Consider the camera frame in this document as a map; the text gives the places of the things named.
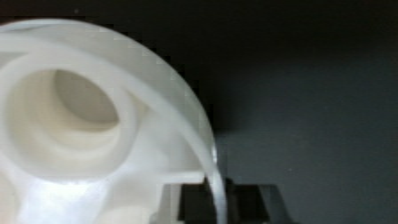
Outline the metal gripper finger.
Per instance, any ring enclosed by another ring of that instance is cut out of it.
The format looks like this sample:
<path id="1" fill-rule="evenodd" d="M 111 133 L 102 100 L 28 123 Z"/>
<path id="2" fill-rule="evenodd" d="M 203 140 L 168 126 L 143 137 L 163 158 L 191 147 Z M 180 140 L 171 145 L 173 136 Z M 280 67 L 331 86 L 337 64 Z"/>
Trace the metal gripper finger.
<path id="1" fill-rule="evenodd" d="M 282 194 L 275 185 L 259 185 L 260 224 L 296 224 L 289 216 Z"/>

